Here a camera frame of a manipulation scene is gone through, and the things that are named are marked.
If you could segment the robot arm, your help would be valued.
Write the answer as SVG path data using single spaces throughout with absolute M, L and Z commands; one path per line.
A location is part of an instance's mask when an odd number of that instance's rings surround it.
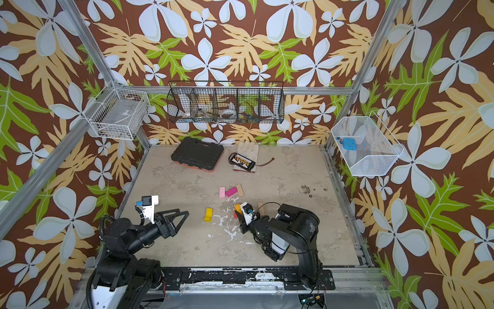
M 298 257 L 298 276 L 310 289 L 319 286 L 323 270 L 317 248 L 319 223 L 315 213 L 283 203 L 276 217 L 268 220 L 268 237 L 261 243 L 265 255 L 274 261 L 281 260 L 293 247 Z

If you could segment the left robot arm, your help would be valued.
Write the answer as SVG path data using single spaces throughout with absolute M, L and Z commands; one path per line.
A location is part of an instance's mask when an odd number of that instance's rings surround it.
M 135 254 L 158 238 L 174 237 L 189 212 L 171 209 L 154 216 L 154 223 L 140 225 L 128 218 L 102 217 L 99 230 L 107 252 L 88 279 L 88 308 L 140 308 L 148 291 L 162 284 L 160 261 L 138 259 Z

